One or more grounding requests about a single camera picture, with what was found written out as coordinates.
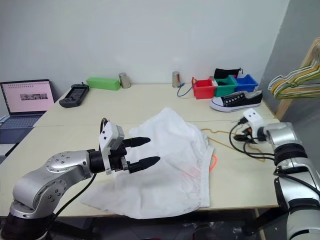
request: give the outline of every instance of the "laptop screen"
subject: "laptop screen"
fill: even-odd
[[[45,112],[54,104],[49,80],[2,82],[1,89],[10,114]]]

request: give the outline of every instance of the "white shoe sole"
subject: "white shoe sole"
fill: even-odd
[[[238,111],[241,109],[247,109],[247,108],[254,108],[254,107],[258,107],[260,103],[257,104],[251,104],[251,105],[243,105],[243,106],[234,106],[234,107],[225,107],[225,106],[219,106],[217,104],[214,104],[212,101],[210,101],[210,107],[214,110],[220,111],[220,112],[233,112],[233,111]]]

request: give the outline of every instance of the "white cloth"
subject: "white cloth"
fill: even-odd
[[[135,219],[173,217],[210,205],[209,166],[214,148],[194,125],[164,108],[137,128],[132,137],[151,142],[127,148],[127,161],[159,156],[146,170],[116,173],[115,180],[84,192],[83,204]]]

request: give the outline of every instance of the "green container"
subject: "green container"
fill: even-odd
[[[93,89],[107,89],[107,90],[118,90],[121,88],[118,79],[104,78],[104,77],[90,77],[86,81],[90,88]]]
[[[229,75],[227,78],[214,80],[217,83],[215,90],[216,97],[223,97],[225,95],[232,94],[236,91],[238,86],[236,79],[232,75]]]

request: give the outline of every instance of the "laptop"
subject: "laptop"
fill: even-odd
[[[0,126],[0,144],[16,144],[55,103],[48,79],[0,82],[9,112]]]

